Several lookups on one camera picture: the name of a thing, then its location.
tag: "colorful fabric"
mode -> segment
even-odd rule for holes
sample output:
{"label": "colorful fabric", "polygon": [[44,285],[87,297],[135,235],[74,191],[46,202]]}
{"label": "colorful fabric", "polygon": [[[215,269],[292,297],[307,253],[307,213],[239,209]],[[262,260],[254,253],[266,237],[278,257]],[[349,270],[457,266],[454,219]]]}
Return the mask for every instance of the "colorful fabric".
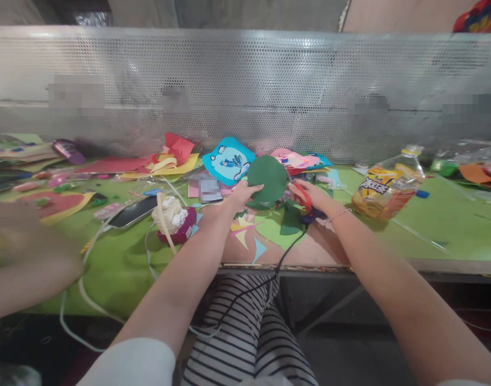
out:
{"label": "colorful fabric", "polygon": [[481,0],[462,14],[456,20],[453,32],[491,33],[491,0]]}

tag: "metal mesh panel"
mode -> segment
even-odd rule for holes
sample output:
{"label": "metal mesh panel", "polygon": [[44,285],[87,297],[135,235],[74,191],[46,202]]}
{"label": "metal mesh panel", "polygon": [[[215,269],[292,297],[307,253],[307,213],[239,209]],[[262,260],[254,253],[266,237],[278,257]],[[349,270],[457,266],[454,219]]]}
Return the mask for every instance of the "metal mesh panel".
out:
{"label": "metal mesh panel", "polygon": [[[50,109],[55,75],[104,76],[104,110]],[[198,150],[233,135],[374,162],[410,142],[491,139],[481,94],[491,35],[0,27],[0,133],[115,154],[156,151],[172,131]]]}

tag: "hand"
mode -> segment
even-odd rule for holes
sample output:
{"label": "hand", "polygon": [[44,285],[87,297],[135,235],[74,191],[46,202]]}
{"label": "hand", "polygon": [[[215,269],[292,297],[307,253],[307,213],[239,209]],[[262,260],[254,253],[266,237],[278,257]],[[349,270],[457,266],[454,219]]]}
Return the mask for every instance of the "hand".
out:
{"label": "hand", "polygon": [[[344,210],[342,204],[331,198],[324,190],[319,189],[312,183],[303,180],[294,180],[294,182],[299,184],[308,196],[310,196],[312,206],[326,213],[328,217],[332,217],[336,212]],[[289,183],[288,188],[292,190],[292,187],[296,189],[296,187]]]}
{"label": "hand", "polygon": [[230,202],[233,205],[236,209],[235,212],[242,212],[251,195],[262,189],[263,185],[249,187],[247,181],[240,181],[233,189],[233,193],[226,199],[226,202]]}

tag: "plastic bottle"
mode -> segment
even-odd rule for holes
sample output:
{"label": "plastic bottle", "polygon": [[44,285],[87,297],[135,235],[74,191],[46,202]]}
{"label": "plastic bottle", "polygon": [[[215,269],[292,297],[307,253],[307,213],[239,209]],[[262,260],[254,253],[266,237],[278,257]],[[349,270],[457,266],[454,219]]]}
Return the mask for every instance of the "plastic bottle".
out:
{"label": "plastic bottle", "polygon": [[353,209],[379,220],[395,217],[424,181],[417,160],[421,151],[422,146],[408,145],[400,155],[373,166],[353,195]]}

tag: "striped pants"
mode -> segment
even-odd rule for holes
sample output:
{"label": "striped pants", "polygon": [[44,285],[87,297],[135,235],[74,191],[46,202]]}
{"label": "striped pants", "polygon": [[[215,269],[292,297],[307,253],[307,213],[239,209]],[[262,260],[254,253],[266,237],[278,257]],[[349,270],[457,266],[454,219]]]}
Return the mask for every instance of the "striped pants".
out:
{"label": "striped pants", "polygon": [[[216,325],[236,295],[267,276],[226,276],[204,318]],[[285,377],[294,386],[317,385],[314,373],[287,324],[272,304],[279,279],[240,297],[212,338],[197,337],[181,384],[238,385],[249,378]]]}

